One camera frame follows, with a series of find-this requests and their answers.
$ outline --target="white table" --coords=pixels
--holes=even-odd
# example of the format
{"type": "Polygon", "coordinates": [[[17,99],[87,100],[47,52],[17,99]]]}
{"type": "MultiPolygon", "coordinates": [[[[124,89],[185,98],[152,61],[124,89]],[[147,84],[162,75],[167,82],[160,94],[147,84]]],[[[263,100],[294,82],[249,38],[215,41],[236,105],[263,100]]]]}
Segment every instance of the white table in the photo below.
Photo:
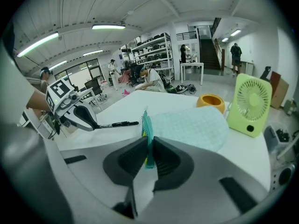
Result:
{"type": "Polygon", "coordinates": [[[102,107],[100,106],[100,103],[99,103],[97,97],[95,96],[95,94],[94,94],[92,88],[89,88],[89,89],[87,89],[87,90],[85,90],[85,91],[78,92],[78,95],[80,96],[80,98],[83,98],[85,95],[87,95],[87,94],[89,94],[89,93],[92,94],[92,99],[90,99],[90,98],[86,98],[86,99],[88,99],[88,100],[83,99],[83,101],[85,101],[85,102],[87,102],[87,103],[90,103],[90,101],[92,101],[92,100],[94,99],[94,101],[95,101],[95,103],[97,104],[97,106],[98,106],[101,110],[103,110],[102,107]]]}
{"type": "Polygon", "coordinates": [[[202,80],[204,77],[204,64],[202,62],[181,63],[181,83],[183,83],[183,78],[185,80],[185,66],[197,66],[201,68],[200,85],[202,85],[202,80]]]}
{"type": "MultiPolygon", "coordinates": [[[[96,117],[100,125],[120,121],[139,121],[139,125],[98,129],[92,132],[77,130],[66,139],[65,143],[58,144],[58,147],[60,150],[95,147],[141,137],[141,117],[146,107],[148,107],[148,115],[156,115],[196,107],[197,99],[193,96],[163,92],[135,91],[97,114],[96,117]]],[[[266,190],[270,190],[270,160],[262,133],[256,138],[251,138],[229,129],[228,139],[218,153],[249,173],[266,190]]]]}

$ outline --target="black shirt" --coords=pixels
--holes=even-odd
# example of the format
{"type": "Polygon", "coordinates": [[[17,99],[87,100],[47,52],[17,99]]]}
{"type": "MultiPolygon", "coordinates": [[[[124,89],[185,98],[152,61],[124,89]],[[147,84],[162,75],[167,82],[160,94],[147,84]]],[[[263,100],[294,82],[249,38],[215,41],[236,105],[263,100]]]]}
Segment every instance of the black shirt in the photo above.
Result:
{"type": "Polygon", "coordinates": [[[181,56],[186,56],[185,51],[186,51],[185,47],[181,47],[181,56]]]}

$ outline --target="floor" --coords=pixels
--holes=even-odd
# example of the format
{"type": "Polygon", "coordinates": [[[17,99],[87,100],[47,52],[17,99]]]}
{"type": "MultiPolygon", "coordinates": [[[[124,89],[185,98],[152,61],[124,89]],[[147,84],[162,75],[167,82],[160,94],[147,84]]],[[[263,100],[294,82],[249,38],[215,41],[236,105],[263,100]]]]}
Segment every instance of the floor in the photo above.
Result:
{"type": "MultiPolygon", "coordinates": [[[[223,76],[227,76],[228,79],[236,79],[236,77],[232,76],[231,74],[226,74],[227,70],[224,71],[223,76]]],[[[231,102],[234,97],[235,92],[235,86],[229,85],[229,84],[221,84],[216,82],[209,82],[203,80],[203,85],[200,85],[200,73],[199,69],[197,68],[190,68],[186,69],[186,80],[184,81],[184,84],[193,84],[196,88],[195,94],[190,94],[188,91],[186,91],[183,94],[178,95],[188,95],[188,96],[196,96],[199,97],[202,94],[211,93],[218,95],[221,97],[224,101],[231,102]]],[[[171,85],[176,87],[177,85],[181,84],[180,81],[172,80],[171,85]]],[[[107,109],[112,104],[116,103],[120,99],[124,97],[123,92],[124,90],[132,91],[134,90],[130,85],[128,84],[120,84],[119,89],[116,91],[113,86],[106,86],[103,88],[103,94],[107,95],[107,101],[101,104],[101,107],[103,110],[107,109]]],[[[97,107],[93,107],[93,110],[95,113],[101,112],[100,109],[97,107]]],[[[294,116],[288,116],[285,114],[285,112],[282,109],[276,110],[272,107],[270,107],[270,112],[268,115],[267,124],[268,125],[274,125],[281,127],[289,132],[290,135],[293,134],[296,130],[299,129],[299,122],[294,116]]],[[[63,140],[69,136],[71,133],[76,131],[77,128],[75,127],[62,127],[62,134],[59,135],[59,137],[55,136],[56,142],[63,142],[63,140]]],[[[280,160],[276,160],[276,154],[275,152],[270,155],[270,162],[272,169],[276,169],[280,166],[282,166],[284,163],[292,161],[295,159],[293,150],[291,149],[286,155],[280,160]]]]}

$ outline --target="person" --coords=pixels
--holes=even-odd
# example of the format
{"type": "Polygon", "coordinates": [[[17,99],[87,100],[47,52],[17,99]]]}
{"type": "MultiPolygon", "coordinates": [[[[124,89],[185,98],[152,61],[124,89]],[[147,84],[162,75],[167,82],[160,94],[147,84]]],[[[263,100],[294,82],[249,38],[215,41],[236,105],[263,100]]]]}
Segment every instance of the person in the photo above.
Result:
{"type": "Polygon", "coordinates": [[[185,49],[185,44],[181,46],[181,61],[182,63],[186,63],[186,49],[185,49]]]}
{"type": "Polygon", "coordinates": [[[135,90],[166,92],[163,81],[159,74],[154,69],[147,70],[145,66],[140,66],[136,69],[140,77],[144,77],[145,83],[136,86],[135,90]]]}
{"type": "Polygon", "coordinates": [[[50,77],[50,70],[48,67],[43,67],[41,69],[41,72],[40,72],[40,79],[42,80],[41,81],[41,92],[46,94],[47,93],[47,87],[49,85],[48,83],[48,79],[50,77]]]}
{"type": "Polygon", "coordinates": [[[240,62],[241,62],[241,48],[238,46],[237,43],[235,43],[232,48],[230,49],[230,52],[232,54],[232,65],[233,65],[233,76],[235,76],[236,71],[235,71],[235,66],[238,67],[238,73],[240,73],[240,62]]]}
{"type": "Polygon", "coordinates": [[[119,74],[119,72],[117,71],[117,69],[114,65],[114,62],[115,62],[115,60],[111,59],[109,65],[108,65],[108,70],[109,70],[110,75],[111,75],[113,86],[117,90],[117,88],[118,88],[118,78],[116,76],[116,73],[119,74]]]}

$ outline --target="metal shelving unit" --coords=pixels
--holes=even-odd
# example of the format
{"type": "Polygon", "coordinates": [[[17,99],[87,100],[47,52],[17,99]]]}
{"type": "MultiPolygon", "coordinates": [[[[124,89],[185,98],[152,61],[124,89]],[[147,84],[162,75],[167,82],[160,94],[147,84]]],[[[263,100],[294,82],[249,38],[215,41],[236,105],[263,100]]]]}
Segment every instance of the metal shelving unit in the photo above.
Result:
{"type": "Polygon", "coordinates": [[[138,65],[148,64],[150,66],[150,64],[154,63],[154,62],[167,61],[168,67],[159,67],[159,68],[154,67],[153,69],[155,69],[155,70],[169,70],[169,80],[170,81],[172,80],[171,73],[172,73],[172,70],[173,70],[173,64],[170,63],[170,60],[172,60],[173,55],[172,55],[172,50],[171,50],[171,40],[170,40],[170,37],[168,35],[166,35],[166,33],[164,33],[164,36],[162,36],[162,37],[156,38],[156,39],[151,40],[149,42],[145,42],[144,44],[141,44],[140,46],[137,46],[135,48],[131,48],[131,51],[132,51],[132,55],[133,55],[133,58],[134,58],[136,63],[143,56],[155,55],[155,54],[159,54],[159,53],[162,53],[162,52],[166,51],[167,58],[157,59],[157,60],[153,60],[153,61],[145,61],[145,62],[139,63],[138,65]],[[165,47],[162,47],[162,48],[159,48],[159,49],[156,49],[156,50],[152,50],[152,51],[149,51],[149,52],[145,52],[145,53],[142,53],[142,54],[138,54],[137,56],[134,55],[134,51],[137,52],[137,51],[139,51],[143,48],[147,48],[149,46],[153,46],[153,45],[156,45],[156,44],[159,44],[159,45],[165,44],[165,47]]]}

